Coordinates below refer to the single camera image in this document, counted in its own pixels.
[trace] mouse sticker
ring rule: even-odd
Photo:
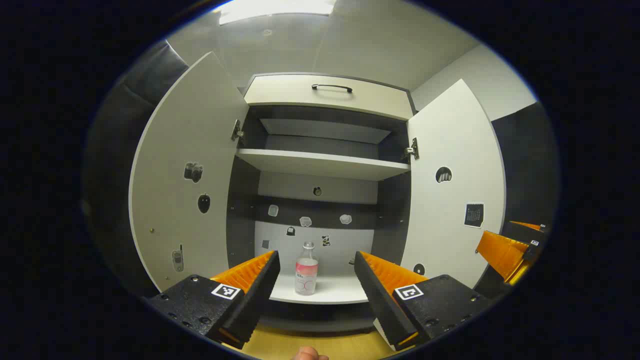
[[[201,213],[206,213],[211,206],[211,198],[205,193],[198,198],[198,209]]]

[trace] white shelf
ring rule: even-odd
[[[411,170],[402,163],[314,152],[239,149],[236,155],[261,171],[285,174],[380,181]]]
[[[294,290],[293,275],[280,274],[273,286],[270,299],[315,305],[355,304],[368,301],[367,295],[355,275],[318,276],[316,292],[313,295],[299,295]]]

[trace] gray padded wall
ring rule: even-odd
[[[187,69],[166,41],[147,49],[109,91],[87,138],[83,202],[89,230],[109,269],[136,295],[153,296],[157,289],[131,234],[129,174],[151,114]]]

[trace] pink bottle label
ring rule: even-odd
[[[296,272],[302,276],[316,276],[318,274],[318,264],[302,265],[296,263]]]
[[[296,263],[296,292],[301,295],[311,295],[316,292],[318,264],[301,265]]]

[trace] drawer handle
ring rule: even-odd
[[[311,85],[311,88],[314,90],[318,90],[319,86],[333,86],[334,88],[343,88],[343,89],[347,89],[348,93],[352,93],[353,89],[348,87],[348,86],[340,86],[340,85],[327,85],[327,84],[313,84]]]

